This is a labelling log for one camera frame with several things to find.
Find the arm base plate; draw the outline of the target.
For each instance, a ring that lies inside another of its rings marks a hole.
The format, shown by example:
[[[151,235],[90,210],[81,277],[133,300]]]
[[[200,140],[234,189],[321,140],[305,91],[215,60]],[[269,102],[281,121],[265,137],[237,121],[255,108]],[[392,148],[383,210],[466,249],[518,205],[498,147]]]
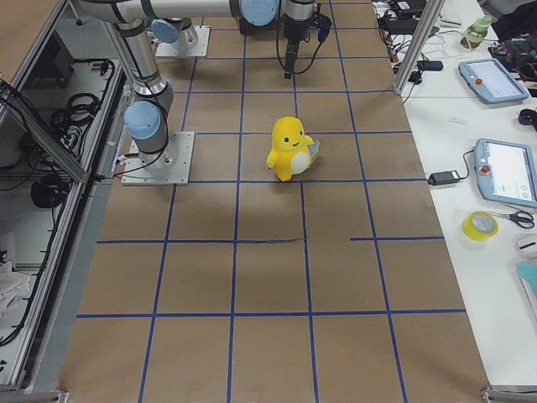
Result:
[[[149,167],[158,154],[138,154],[127,159],[121,182],[125,186],[167,186],[189,183],[191,158],[195,143],[194,132],[173,132],[163,154]]]
[[[181,31],[172,29],[168,33],[156,34],[159,45],[155,55],[160,59],[206,57],[210,33],[210,26],[201,25],[190,26]]]

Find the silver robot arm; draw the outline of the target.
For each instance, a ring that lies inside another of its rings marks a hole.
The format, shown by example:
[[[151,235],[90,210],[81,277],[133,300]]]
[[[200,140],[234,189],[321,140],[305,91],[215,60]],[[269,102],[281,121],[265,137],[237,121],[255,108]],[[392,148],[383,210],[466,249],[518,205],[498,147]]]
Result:
[[[326,41],[331,29],[331,20],[313,1],[142,1],[141,7],[143,15],[149,18],[232,16],[255,26],[265,26],[283,17],[287,45],[280,64],[286,79],[299,73],[295,62],[300,43],[308,39],[310,29],[316,29],[320,44]]]
[[[142,1],[142,12],[129,17],[120,10],[121,1],[83,1],[82,7],[103,21],[135,91],[134,102],[123,115],[124,127],[138,147],[140,167],[150,173],[171,168],[177,154],[169,144],[168,112],[173,89],[160,74],[146,32],[146,18],[156,13],[150,1]]]

